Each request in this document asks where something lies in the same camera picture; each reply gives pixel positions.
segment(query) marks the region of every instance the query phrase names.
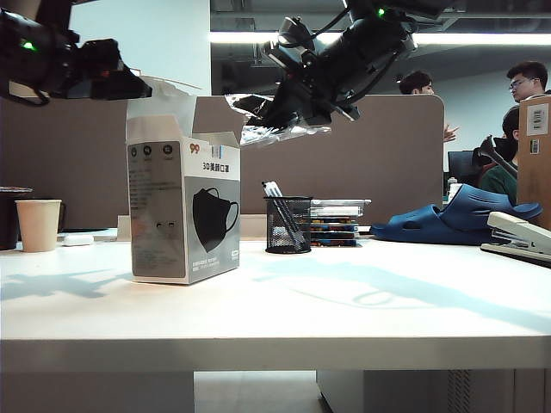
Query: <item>hand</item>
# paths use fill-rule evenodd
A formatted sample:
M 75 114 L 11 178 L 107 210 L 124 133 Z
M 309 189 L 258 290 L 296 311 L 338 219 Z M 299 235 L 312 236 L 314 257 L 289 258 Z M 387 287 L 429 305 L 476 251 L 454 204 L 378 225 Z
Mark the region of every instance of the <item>hand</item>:
M 444 144 L 446 142 L 450 142 L 452 140 L 455 140 L 455 131 L 459 128 L 460 128 L 460 126 L 455 127 L 453 129 L 449 129 L 449 124 L 446 125 L 446 127 L 444 128 Z

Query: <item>person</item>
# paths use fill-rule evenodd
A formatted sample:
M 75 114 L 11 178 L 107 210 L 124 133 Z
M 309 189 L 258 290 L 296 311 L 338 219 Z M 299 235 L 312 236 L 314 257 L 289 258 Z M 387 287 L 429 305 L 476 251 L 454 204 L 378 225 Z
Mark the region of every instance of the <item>person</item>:
M 503 138 L 506 139 L 508 151 L 512 155 L 512 160 L 509 164 L 513 168 L 517 168 L 517 152 L 518 152 L 518 105 L 513 106 L 505 114 L 502 123 L 504 132 Z M 495 194 L 506 194 L 512 205 L 517 204 L 517 180 L 509 175 L 502 166 L 496 165 L 490 168 L 480 178 L 480 189 L 493 192 Z
M 432 79 L 424 71 L 414 71 L 400 80 L 399 91 L 402 95 L 434 95 Z M 455 140 L 457 129 L 459 127 L 450 129 L 449 124 L 446 125 L 443 135 L 444 143 Z
M 509 91 L 516 103 L 533 95 L 551 94 L 545 90 L 548 82 L 548 70 L 540 62 L 527 60 L 514 65 L 507 72 L 511 80 Z

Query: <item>white desk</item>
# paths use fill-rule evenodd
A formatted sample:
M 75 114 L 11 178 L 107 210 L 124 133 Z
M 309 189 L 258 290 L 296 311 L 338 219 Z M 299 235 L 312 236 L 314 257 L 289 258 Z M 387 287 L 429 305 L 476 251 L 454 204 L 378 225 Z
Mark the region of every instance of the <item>white desk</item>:
M 3 372 L 551 367 L 547 268 L 475 247 L 264 247 L 188 287 L 133 282 L 129 243 L 0 253 Z

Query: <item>fluorescent light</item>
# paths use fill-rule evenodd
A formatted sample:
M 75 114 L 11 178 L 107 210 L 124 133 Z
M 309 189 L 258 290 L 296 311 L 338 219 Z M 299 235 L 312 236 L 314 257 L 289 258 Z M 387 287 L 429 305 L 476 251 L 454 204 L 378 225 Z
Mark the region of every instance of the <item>fluorescent light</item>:
M 211 43 L 254 44 L 277 40 L 277 32 L 210 32 Z
M 318 36 L 319 41 L 331 43 L 340 33 L 330 32 L 322 33 Z M 277 32 L 210 32 L 211 43 L 226 43 L 249 45 L 255 43 L 265 43 L 267 41 L 276 41 Z
M 340 33 L 322 33 L 319 40 L 331 43 Z M 211 43 L 255 44 L 276 41 L 277 32 L 211 32 Z M 418 45 L 532 45 L 551 46 L 551 34 L 415 33 Z
M 415 33 L 419 45 L 551 45 L 551 34 Z

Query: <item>printed mask image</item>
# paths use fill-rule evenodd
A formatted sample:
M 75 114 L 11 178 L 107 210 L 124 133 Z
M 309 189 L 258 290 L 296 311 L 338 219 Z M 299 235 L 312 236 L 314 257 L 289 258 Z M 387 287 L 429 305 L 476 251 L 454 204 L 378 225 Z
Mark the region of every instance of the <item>printed mask image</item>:
M 216 196 L 209 191 L 216 191 Z M 235 219 L 226 228 L 226 219 L 232 205 L 237 207 Z M 214 250 L 238 220 L 239 205 L 220 198 L 218 189 L 202 188 L 193 195 L 193 221 L 197 237 L 206 252 Z

